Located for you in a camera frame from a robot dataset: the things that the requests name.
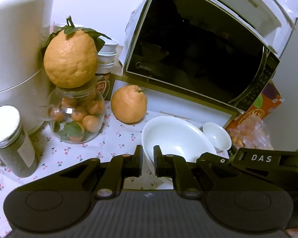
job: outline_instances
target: orange packaging box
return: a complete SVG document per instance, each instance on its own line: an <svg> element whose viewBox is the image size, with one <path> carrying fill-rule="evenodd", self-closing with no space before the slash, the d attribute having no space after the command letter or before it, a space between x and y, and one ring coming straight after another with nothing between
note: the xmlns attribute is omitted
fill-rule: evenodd
<svg viewBox="0 0 298 238"><path fill-rule="evenodd" d="M240 114L233 121L231 121L226 127L226 130L234 129L236 126L240 125L250 114L255 114L264 119L284 101L285 100L281 98L273 82L269 81L247 112Z"/></svg>

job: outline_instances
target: large orange fruit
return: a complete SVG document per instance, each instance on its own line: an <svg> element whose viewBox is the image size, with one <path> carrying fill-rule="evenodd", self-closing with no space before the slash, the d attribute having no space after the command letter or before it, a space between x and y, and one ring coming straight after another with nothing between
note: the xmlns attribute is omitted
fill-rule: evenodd
<svg viewBox="0 0 298 238"><path fill-rule="evenodd" d="M94 76L97 62L95 42L83 30L69 35L62 30L48 44L43 59L49 79L62 88L84 85Z"/></svg>
<svg viewBox="0 0 298 238"><path fill-rule="evenodd" d="M121 87L112 96L111 110L119 121L138 122L147 113L147 97L137 85Z"/></svg>

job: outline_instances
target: screw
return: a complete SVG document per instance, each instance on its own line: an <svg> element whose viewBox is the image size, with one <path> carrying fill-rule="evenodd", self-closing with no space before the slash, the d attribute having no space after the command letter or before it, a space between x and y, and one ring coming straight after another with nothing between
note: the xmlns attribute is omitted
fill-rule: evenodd
<svg viewBox="0 0 298 238"><path fill-rule="evenodd" d="M196 197L200 195L200 191L195 188L189 188L184 191L184 194L188 197Z"/></svg>
<svg viewBox="0 0 298 238"><path fill-rule="evenodd" d="M108 197L110 195L112 195L112 190L110 189L100 189L97 191L97 195L99 197Z"/></svg>

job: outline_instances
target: fruit stem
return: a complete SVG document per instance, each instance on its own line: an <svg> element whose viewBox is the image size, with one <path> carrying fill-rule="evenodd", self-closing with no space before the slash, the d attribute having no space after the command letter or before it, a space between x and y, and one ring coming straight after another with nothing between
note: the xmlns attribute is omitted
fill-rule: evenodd
<svg viewBox="0 0 298 238"><path fill-rule="evenodd" d="M67 25L68 25L68 26L71 24L71 27L75 28L71 16L68 16L68 17L66 18L66 22L67 22Z"/></svg>

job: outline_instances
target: round glass jar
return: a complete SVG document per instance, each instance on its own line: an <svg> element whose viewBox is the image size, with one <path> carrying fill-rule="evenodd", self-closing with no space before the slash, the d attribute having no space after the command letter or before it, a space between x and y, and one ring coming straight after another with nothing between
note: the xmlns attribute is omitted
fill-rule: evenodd
<svg viewBox="0 0 298 238"><path fill-rule="evenodd" d="M52 132L62 141L80 144L92 140L102 128L105 102L96 89L97 78L73 89L56 87L49 96Z"/></svg>

